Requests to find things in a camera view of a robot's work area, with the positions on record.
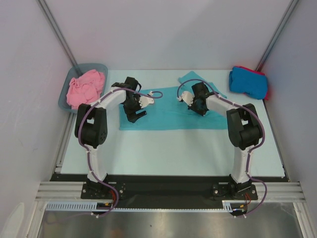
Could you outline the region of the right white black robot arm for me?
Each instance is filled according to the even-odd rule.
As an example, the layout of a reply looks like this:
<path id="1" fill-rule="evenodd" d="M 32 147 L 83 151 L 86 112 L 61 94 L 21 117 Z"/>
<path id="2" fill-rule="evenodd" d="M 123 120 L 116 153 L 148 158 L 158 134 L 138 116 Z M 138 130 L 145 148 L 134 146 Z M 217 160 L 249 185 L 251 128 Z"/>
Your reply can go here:
<path id="1" fill-rule="evenodd" d="M 232 102 L 209 90 L 203 82 L 194 84 L 192 91 L 182 93 L 188 109 L 201 116 L 208 111 L 214 111 L 226 117 L 229 140 L 235 149 L 234 165 L 230 174 L 234 183 L 229 185 L 228 192 L 232 198 L 240 199 L 247 191 L 244 183 L 251 179 L 252 153 L 262 146 L 265 139 L 264 127 L 255 106 Z"/>

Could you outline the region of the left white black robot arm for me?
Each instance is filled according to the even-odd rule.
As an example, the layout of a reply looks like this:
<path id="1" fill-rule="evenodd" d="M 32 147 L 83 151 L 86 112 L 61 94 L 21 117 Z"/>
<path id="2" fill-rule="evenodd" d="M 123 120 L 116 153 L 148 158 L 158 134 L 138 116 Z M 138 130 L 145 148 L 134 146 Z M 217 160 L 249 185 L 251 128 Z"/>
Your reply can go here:
<path id="1" fill-rule="evenodd" d="M 98 159 L 98 147 L 105 142 L 108 134 L 107 113 L 122 105 L 127 120 L 135 123 L 147 114 L 144 108 L 154 103 L 154 93 L 141 93 L 137 91 L 138 87 L 141 88 L 141 84 L 135 78 L 127 77 L 123 83 L 112 84 L 104 96 L 90 104 L 81 104 L 77 110 L 75 137 L 87 155 L 87 186 L 98 198 L 109 194 L 109 185 L 105 183 L 107 171 Z"/>

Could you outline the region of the teal t shirt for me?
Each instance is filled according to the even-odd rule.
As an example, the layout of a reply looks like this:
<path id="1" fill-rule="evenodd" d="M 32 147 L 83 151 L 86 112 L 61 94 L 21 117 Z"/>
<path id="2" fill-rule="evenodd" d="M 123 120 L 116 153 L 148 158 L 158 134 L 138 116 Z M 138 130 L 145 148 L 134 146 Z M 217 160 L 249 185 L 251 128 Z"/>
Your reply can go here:
<path id="1" fill-rule="evenodd" d="M 226 130 L 227 119 L 217 112 L 208 111 L 204 116 L 188 109 L 186 103 L 179 102 L 178 86 L 157 88 L 163 97 L 146 107 L 147 114 L 135 123 L 128 121 L 123 106 L 119 106 L 119 129 L 128 130 L 179 130 L 214 129 Z"/>

